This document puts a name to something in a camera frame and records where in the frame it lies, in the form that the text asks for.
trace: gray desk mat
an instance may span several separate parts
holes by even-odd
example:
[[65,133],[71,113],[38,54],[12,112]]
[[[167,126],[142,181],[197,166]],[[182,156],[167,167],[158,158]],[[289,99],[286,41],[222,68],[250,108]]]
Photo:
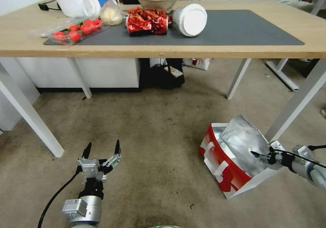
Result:
[[[44,44],[58,45],[51,40]],[[196,37],[182,35],[175,24],[166,35],[130,36],[122,23],[76,45],[292,46],[304,43],[250,10],[217,10],[207,11],[206,27]]]

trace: white table leg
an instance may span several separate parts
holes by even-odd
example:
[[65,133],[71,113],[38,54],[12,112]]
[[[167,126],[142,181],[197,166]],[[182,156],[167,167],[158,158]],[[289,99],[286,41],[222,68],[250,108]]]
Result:
[[245,74],[245,71],[250,63],[251,59],[243,59],[241,64],[240,64],[240,67],[232,81],[232,84],[231,84],[231,87],[226,95],[227,99],[228,100],[231,100],[234,93],[235,93],[235,90],[237,89],[243,75]]
[[71,65],[71,68],[72,68],[74,74],[76,75],[76,78],[78,79],[79,84],[82,87],[86,97],[88,99],[90,99],[92,97],[92,92],[89,89],[88,83],[87,83],[83,73],[80,70],[80,66],[78,64],[77,59],[76,58],[67,58],[67,59],[68,59],[69,64]]
[[299,87],[282,72],[283,67],[287,63],[288,58],[282,59],[277,66],[275,66],[274,62],[267,61],[266,65],[282,80],[292,91],[297,91]]
[[33,106],[21,92],[3,65],[0,63],[0,91],[7,97],[35,133],[56,157],[61,157],[64,149],[37,114]]
[[267,131],[266,139],[277,140],[325,82],[326,60],[321,59]]
[[317,15],[318,11],[321,9],[321,7],[323,6],[323,4],[325,3],[326,0],[318,0],[317,3],[315,4],[314,8],[312,9],[312,11],[310,12],[312,15]]

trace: beige carpet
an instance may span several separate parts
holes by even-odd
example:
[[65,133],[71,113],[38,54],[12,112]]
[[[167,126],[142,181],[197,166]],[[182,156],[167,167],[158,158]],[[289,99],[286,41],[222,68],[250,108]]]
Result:
[[[250,64],[233,100],[225,99],[240,60],[213,60],[208,71],[184,68],[177,89],[141,93],[45,93],[35,108],[65,149],[54,158],[21,120],[0,135],[0,227],[35,228],[51,196],[75,172],[89,141],[91,157],[112,155],[117,139],[122,162],[108,176],[100,227],[325,227],[326,194],[287,169],[229,201],[198,154],[211,122],[242,113],[265,133],[293,93],[261,60]],[[300,84],[303,78],[285,70]],[[325,144],[322,88],[280,138]],[[326,150],[319,150],[326,162]],[[78,176],[53,202],[43,227],[70,227],[61,213],[83,189]]]

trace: wooden table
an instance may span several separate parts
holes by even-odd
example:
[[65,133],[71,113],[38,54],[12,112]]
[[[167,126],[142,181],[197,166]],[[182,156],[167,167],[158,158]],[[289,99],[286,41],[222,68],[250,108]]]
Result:
[[[326,81],[326,21],[275,1],[178,1],[174,8],[200,3],[207,10],[251,10],[305,43],[303,46],[46,46],[31,30],[48,29],[66,17],[61,12],[44,12],[35,4],[0,17],[0,56],[67,57],[86,96],[92,96],[78,57],[167,57],[242,58],[227,93],[230,99],[252,58],[322,58],[266,134],[276,140]],[[129,9],[135,6],[124,6]],[[0,90],[25,118],[56,157],[63,148],[33,106],[0,64]]]

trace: red candy wrapper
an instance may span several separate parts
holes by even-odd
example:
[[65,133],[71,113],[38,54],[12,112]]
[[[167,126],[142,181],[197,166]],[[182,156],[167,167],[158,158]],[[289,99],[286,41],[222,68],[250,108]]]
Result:
[[146,10],[140,8],[130,10],[127,19],[127,29],[132,34],[166,34],[168,16],[163,10]]
[[172,16],[169,16],[169,21],[168,21],[168,25],[167,25],[168,28],[172,27],[172,21],[173,21]]

